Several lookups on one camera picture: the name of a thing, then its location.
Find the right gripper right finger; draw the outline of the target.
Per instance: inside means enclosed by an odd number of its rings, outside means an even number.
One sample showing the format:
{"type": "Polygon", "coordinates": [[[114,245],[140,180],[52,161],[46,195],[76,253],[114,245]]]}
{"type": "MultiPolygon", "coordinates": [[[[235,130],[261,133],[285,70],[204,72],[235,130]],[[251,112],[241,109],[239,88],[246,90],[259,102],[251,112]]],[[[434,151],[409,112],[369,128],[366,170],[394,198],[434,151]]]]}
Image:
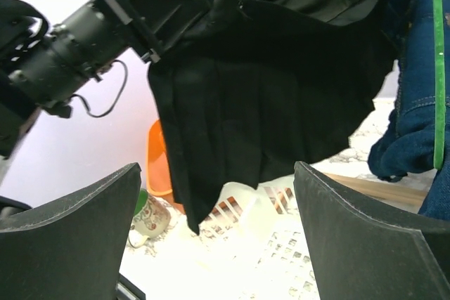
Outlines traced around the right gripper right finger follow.
{"type": "Polygon", "coordinates": [[[294,189],[321,299],[448,299],[449,222],[296,162],[294,189]]]}

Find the black skirt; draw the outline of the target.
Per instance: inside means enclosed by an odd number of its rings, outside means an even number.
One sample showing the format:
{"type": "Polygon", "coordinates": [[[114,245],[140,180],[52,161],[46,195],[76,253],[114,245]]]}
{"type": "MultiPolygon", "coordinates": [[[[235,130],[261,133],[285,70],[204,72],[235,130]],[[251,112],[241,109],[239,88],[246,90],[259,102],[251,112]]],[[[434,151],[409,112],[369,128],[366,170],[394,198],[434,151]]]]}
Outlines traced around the black skirt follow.
{"type": "Polygon", "coordinates": [[[373,110],[395,50],[389,0],[208,0],[149,67],[175,199],[198,232],[224,184],[329,158],[373,110]]]}

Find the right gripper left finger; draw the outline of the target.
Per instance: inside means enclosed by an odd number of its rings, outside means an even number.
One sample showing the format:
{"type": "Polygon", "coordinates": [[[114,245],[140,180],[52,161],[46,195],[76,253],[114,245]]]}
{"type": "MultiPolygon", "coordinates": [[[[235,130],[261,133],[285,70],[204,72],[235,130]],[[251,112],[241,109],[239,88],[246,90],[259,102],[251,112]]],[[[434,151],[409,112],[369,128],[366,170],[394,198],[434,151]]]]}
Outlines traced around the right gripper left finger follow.
{"type": "Polygon", "coordinates": [[[2,299],[140,299],[120,274],[141,187],[128,164],[39,207],[1,217],[2,299]]]}

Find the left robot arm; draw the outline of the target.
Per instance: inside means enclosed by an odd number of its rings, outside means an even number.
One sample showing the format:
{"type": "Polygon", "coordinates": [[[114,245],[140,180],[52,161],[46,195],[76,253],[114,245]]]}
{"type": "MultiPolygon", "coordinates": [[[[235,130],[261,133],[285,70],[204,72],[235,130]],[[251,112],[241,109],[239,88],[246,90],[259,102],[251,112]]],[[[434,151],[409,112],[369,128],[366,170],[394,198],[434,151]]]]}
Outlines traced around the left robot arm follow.
{"type": "Polygon", "coordinates": [[[70,117],[70,99],[127,49],[156,63],[209,9],[208,0],[87,0],[50,25],[28,3],[1,0],[1,155],[40,111],[70,117]]]}

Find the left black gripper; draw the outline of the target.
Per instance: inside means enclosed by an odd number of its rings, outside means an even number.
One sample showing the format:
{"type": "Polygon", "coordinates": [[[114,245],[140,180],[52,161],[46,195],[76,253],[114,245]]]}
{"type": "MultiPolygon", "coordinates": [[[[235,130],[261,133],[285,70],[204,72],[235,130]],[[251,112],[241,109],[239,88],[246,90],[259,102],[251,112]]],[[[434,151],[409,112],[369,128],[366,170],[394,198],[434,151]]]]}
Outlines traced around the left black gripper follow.
{"type": "Polygon", "coordinates": [[[88,0],[61,23],[8,0],[8,113],[69,116],[69,102],[132,48],[156,63],[210,9],[208,0],[88,0]]]}

